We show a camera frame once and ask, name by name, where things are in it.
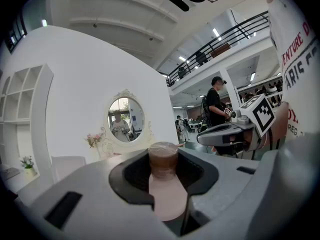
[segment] white column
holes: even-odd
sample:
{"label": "white column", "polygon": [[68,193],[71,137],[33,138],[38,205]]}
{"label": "white column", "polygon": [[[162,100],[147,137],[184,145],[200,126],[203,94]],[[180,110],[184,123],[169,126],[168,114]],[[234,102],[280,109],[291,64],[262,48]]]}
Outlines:
{"label": "white column", "polygon": [[240,108],[240,105],[239,105],[237,94],[236,94],[234,85],[231,81],[231,78],[225,68],[220,69],[220,73],[221,73],[222,79],[226,81],[225,87],[229,94],[230,101],[232,103],[232,109],[238,110]]}

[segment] white plant pot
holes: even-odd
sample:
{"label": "white plant pot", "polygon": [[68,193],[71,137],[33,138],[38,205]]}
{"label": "white plant pot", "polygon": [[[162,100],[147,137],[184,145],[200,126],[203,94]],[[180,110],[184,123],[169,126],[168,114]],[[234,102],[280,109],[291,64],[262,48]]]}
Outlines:
{"label": "white plant pot", "polygon": [[98,161],[101,160],[100,150],[98,146],[93,146],[90,148],[91,152],[93,154],[93,157],[95,157]]}
{"label": "white plant pot", "polygon": [[25,172],[25,175],[26,175],[26,177],[28,178],[28,179],[31,179],[31,178],[33,178],[34,176],[36,176],[37,175],[37,172],[36,172],[36,170],[35,170],[35,168],[28,168],[28,169],[24,169],[24,172]]}

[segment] table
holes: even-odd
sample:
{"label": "table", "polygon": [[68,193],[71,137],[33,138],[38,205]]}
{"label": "table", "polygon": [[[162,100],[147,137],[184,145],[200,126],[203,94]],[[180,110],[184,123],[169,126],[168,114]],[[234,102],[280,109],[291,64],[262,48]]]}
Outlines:
{"label": "table", "polygon": [[191,128],[191,132],[195,133],[196,132],[196,128],[198,129],[198,126],[200,125],[200,127],[202,126],[202,122],[198,122],[198,123],[189,123],[189,126]]}

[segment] railing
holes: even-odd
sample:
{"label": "railing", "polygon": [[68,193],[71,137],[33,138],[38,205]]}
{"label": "railing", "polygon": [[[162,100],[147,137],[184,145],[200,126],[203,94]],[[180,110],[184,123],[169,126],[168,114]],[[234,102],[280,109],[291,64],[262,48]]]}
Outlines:
{"label": "railing", "polygon": [[241,40],[253,38],[259,31],[268,27],[269,14],[268,11],[265,11],[228,29],[197,50],[170,74],[161,73],[167,78],[167,86],[171,87],[176,81],[197,70],[198,67],[229,50],[231,47],[234,47]]}

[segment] oval mirror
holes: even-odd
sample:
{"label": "oval mirror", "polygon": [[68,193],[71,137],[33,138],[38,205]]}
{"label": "oval mirror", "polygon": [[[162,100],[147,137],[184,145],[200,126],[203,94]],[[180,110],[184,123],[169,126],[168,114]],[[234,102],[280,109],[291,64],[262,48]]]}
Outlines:
{"label": "oval mirror", "polygon": [[112,134],[121,142],[136,140],[144,126],[144,113],[131,98],[119,98],[109,108],[108,125]]}

